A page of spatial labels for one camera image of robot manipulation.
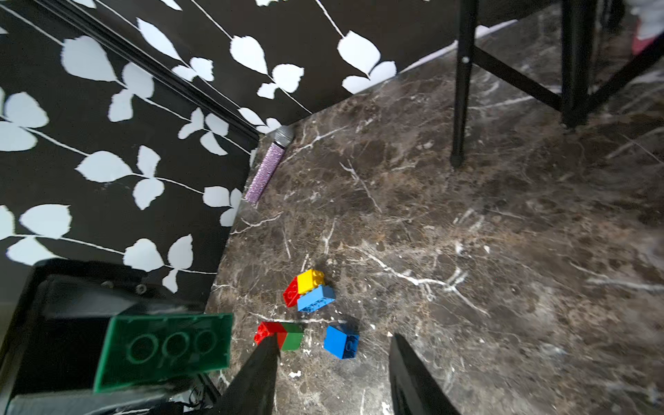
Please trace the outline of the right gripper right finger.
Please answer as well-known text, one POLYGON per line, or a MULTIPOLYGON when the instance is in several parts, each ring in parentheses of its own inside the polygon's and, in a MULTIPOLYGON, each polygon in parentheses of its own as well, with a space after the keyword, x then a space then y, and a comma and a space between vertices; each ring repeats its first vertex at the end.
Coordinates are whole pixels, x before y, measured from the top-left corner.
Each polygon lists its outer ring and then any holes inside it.
POLYGON ((394 334, 390 345, 389 380, 395 414, 460 415, 400 334, 394 334))

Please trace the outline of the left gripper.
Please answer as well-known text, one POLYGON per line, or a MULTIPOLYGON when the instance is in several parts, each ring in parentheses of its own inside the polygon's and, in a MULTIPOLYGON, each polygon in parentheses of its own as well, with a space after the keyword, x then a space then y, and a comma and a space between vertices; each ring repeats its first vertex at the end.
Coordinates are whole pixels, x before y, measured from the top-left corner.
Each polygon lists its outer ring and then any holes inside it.
POLYGON ((33 266, 1 349, 3 414, 204 414, 221 393, 207 375, 97 394, 94 378, 112 317, 200 314, 203 305, 97 261, 33 266))

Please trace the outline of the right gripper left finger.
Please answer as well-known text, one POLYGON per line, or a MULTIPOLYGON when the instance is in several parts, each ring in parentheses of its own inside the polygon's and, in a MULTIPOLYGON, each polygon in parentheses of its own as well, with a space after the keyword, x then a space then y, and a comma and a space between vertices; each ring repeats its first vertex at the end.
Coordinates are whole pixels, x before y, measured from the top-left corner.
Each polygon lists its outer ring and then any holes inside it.
POLYGON ((277 337, 266 337, 209 413, 272 414, 279 358, 277 337))

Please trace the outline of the orange-red square lego brick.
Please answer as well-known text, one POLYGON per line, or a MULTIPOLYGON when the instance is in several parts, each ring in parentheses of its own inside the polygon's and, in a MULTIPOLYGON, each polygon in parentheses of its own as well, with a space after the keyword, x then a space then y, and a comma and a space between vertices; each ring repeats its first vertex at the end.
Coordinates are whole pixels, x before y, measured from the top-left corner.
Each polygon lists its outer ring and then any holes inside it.
POLYGON ((282 323, 279 322, 262 322, 257 328, 254 336, 254 342, 259 345, 266 339, 266 337, 274 336, 277 338, 278 347, 282 347, 287 337, 287 330, 282 323))

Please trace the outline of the bright green square lego brick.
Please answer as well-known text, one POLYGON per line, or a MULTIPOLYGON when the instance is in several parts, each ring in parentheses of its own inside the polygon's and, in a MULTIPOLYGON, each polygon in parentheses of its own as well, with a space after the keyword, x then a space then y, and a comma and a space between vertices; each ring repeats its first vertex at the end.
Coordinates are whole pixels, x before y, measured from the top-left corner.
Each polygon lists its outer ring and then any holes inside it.
POLYGON ((297 323, 281 323, 282 330, 277 333, 278 346, 282 351, 300 349, 304 338, 304 327, 297 323))

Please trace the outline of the dark green long lego brick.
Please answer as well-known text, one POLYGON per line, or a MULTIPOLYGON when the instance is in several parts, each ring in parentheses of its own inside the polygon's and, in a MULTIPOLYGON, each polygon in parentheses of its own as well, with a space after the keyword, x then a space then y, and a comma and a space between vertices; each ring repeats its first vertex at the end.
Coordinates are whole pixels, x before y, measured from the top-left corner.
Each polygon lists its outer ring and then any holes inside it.
POLYGON ((110 319, 93 392, 152 385, 227 368, 232 314, 131 316, 110 319))

